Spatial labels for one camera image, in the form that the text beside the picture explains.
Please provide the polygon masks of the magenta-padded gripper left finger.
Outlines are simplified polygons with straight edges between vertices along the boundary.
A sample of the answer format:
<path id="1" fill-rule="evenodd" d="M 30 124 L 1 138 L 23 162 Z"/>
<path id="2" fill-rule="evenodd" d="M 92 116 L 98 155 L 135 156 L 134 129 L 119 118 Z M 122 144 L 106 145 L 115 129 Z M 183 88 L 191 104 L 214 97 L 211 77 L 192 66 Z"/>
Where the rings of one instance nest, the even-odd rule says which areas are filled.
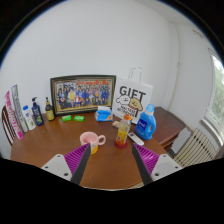
<path id="1" fill-rule="evenodd" d="M 56 154 L 42 169 L 79 185 L 90 154 L 90 144 L 87 143 L 66 155 Z"/>

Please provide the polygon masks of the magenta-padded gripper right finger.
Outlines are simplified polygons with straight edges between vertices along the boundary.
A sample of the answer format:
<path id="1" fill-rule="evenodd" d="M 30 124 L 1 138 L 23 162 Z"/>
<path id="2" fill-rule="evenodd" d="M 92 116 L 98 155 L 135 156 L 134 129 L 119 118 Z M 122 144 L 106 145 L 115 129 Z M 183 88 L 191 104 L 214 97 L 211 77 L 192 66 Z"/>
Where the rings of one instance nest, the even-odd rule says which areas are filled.
<path id="1" fill-rule="evenodd" d="M 182 169 L 169 155 L 158 155 L 155 152 L 133 144 L 132 154 L 136 160 L 144 185 L 164 178 Z"/>

